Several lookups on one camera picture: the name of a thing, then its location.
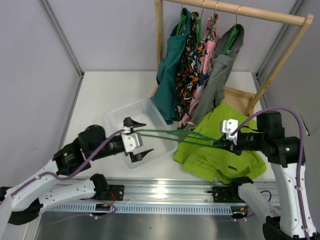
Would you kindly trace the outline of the green hanger with metal hook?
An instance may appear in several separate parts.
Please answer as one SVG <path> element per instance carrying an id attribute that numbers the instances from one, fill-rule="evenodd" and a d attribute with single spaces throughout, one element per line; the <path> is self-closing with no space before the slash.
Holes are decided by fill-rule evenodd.
<path id="1" fill-rule="evenodd" d="M 213 142 L 219 141 L 216 138 L 206 136 L 202 133 L 184 129 L 170 129 L 163 127 L 139 127 L 134 132 L 139 133 L 142 137 L 157 138 L 166 141 L 184 143 L 192 146 L 213 148 Z"/>

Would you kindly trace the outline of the lime green shorts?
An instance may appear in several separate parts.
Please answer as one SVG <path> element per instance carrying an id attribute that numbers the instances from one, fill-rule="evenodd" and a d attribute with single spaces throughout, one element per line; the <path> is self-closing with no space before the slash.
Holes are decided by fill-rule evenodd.
<path id="1" fill-rule="evenodd" d="M 223 120 L 234 119 L 241 124 L 247 118 L 223 102 L 207 113 L 194 131 L 217 140 L 222 136 L 220 125 Z M 238 156 L 223 149 L 185 142 L 179 144 L 173 160 L 188 173 L 209 182 L 217 179 L 224 184 L 238 177 L 255 179 L 267 170 L 265 161 L 255 151 L 243 151 Z"/>

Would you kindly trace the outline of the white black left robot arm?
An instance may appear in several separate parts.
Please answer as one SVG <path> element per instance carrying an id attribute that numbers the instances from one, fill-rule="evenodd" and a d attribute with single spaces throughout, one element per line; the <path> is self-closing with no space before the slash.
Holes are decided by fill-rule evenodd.
<path id="1" fill-rule="evenodd" d="M 86 180 L 54 190 L 54 186 L 70 180 L 88 170 L 91 162 L 124 154 L 133 163 L 142 161 L 149 150 L 134 153 L 143 146 L 137 128 L 144 127 L 130 117 L 123 120 L 123 127 L 110 136 L 100 125 L 90 125 L 78 137 L 55 153 L 34 175 L 14 187 L 0 188 L 0 224 L 24 225 L 36 219 L 51 207 L 73 200 L 104 200 L 110 186 L 103 174 L 96 173 Z"/>

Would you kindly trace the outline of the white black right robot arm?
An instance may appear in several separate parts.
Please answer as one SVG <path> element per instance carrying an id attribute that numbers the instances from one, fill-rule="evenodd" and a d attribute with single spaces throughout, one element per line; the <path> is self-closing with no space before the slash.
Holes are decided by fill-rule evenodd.
<path id="1" fill-rule="evenodd" d="M 281 109 L 269 107 L 253 114 L 257 130 L 250 133 L 241 131 L 250 117 L 243 123 L 235 119 L 223 120 L 220 124 L 222 136 L 212 146 L 238 156 L 243 151 L 251 151 L 262 152 L 267 157 L 275 176 L 280 208 L 274 207 L 249 177 L 233 179 L 228 189 L 232 201 L 243 200 L 262 222 L 266 240 L 318 240 L 320 233 L 313 223 L 305 190 L 303 124 L 298 114 L 284 107 L 299 128 L 299 137 L 286 137 Z"/>

